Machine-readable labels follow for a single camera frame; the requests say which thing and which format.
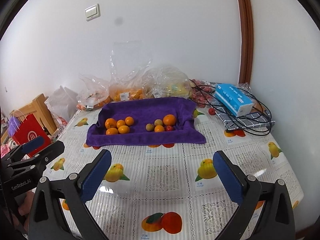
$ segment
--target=black cable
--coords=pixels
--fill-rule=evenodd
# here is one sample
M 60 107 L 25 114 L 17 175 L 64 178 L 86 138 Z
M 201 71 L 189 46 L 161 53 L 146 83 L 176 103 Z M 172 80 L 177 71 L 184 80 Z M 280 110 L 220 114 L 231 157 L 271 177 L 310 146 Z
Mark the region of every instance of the black cable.
M 240 129 L 242 130 L 245 130 L 247 133 L 249 134 L 252 134 L 252 135 L 257 135 L 257 136 L 266 136 L 268 135 L 270 132 L 271 132 L 271 126 L 272 126 L 272 114 L 271 114 L 271 111 L 269 110 L 269 108 L 264 104 L 262 103 L 261 101 L 259 101 L 252 93 L 250 93 L 249 91 L 245 90 L 245 89 L 241 89 L 239 88 L 240 90 L 244 91 L 245 94 L 247 94 L 247 96 L 249 96 L 250 98 L 254 99 L 260 106 L 261 109 L 263 109 L 262 106 L 264 106 L 265 109 L 267 109 L 270 113 L 270 116 L 265 114 L 263 111 L 261 112 L 259 109 L 253 107 L 253 109 L 255 109 L 258 113 L 259 113 L 259 116 L 257 117 L 253 117 L 253 118 L 250 118 L 250 117 L 247 117 L 247 116 L 241 116 L 241 117 L 235 117 L 233 113 L 231 113 L 229 111 L 228 108 L 226 108 L 223 104 L 222 105 L 214 105 L 212 104 L 209 99 L 206 98 L 206 96 L 204 95 L 204 93 L 210 95 L 212 98 L 215 98 L 216 100 L 218 100 L 214 95 L 212 95 L 211 93 L 214 92 L 214 90 L 216 89 L 214 86 L 210 86 L 210 85 L 197 85 L 193 80 L 190 80 L 194 83 L 194 87 L 193 89 L 196 89 L 198 90 L 202 96 L 205 98 L 205 100 L 208 102 L 207 104 L 204 104 L 204 103 L 200 103 L 200 102 L 197 102 L 195 100 L 192 99 L 192 101 L 194 101 L 195 103 L 199 104 L 199 105 L 205 105 L 205 106 L 211 106 L 212 108 L 215 109 L 215 111 L 219 111 L 220 113 L 223 113 L 223 114 L 226 114 L 229 119 L 236 125 L 238 126 Z M 207 92 L 207 91 L 204 91 L 201 87 L 211 87 L 213 88 L 213 91 L 211 93 Z M 266 122 L 262 122 L 262 121 L 258 121 L 257 119 L 260 118 L 260 117 L 263 117 L 265 118 L 267 121 Z M 258 123 L 263 123 L 263 124 L 269 124 L 269 126 L 265 126 L 267 130 L 265 131 L 257 131 L 255 129 L 252 129 L 250 127 L 246 127 L 244 124 L 242 124 L 239 120 L 249 120 L 249 121 L 256 121 Z

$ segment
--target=purple towel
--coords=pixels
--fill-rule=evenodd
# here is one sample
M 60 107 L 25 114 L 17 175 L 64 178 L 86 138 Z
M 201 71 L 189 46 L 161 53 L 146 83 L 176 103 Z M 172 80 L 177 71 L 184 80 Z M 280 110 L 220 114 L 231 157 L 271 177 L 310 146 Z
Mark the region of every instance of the purple towel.
M 195 130 L 193 111 L 196 104 L 184 98 L 152 98 L 106 104 L 87 133 L 89 146 L 105 145 L 159 145 L 167 143 L 205 143 L 205 137 Z M 148 132 L 146 125 L 156 119 L 163 119 L 167 114 L 177 118 L 174 131 Z M 108 118 L 124 120 L 131 116 L 134 125 L 130 133 L 106 135 L 105 121 Z

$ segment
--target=blue tissue package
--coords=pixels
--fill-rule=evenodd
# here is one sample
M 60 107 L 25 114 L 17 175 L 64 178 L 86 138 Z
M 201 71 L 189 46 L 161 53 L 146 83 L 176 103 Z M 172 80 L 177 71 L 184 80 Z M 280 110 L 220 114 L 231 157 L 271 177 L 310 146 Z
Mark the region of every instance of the blue tissue package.
M 251 99 L 231 84 L 217 85 L 215 97 L 221 101 L 235 117 L 249 114 L 253 106 Z

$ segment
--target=light switch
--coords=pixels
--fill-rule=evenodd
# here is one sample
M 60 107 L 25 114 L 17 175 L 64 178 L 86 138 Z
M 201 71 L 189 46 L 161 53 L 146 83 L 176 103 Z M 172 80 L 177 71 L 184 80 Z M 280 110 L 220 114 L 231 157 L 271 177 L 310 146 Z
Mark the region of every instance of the light switch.
M 90 6 L 89 8 L 84 10 L 85 18 L 87 21 L 93 20 L 100 16 L 100 7 L 97 3 L 96 5 Z

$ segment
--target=red shopping bag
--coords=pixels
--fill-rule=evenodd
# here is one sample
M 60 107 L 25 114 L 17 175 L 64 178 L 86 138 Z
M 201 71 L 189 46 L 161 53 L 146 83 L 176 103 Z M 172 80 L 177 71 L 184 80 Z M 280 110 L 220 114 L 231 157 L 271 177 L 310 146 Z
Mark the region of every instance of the red shopping bag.
M 32 157 L 37 152 L 41 151 L 45 147 L 47 147 L 51 141 L 50 138 L 45 134 L 41 125 L 38 123 L 37 119 L 33 114 L 27 115 L 22 124 L 18 127 L 18 130 L 12 136 L 12 139 L 19 145 L 27 143 L 28 141 L 33 140 L 37 136 L 41 136 L 44 138 L 44 143 L 37 149 L 33 150 L 28 154 L 29 157 Z

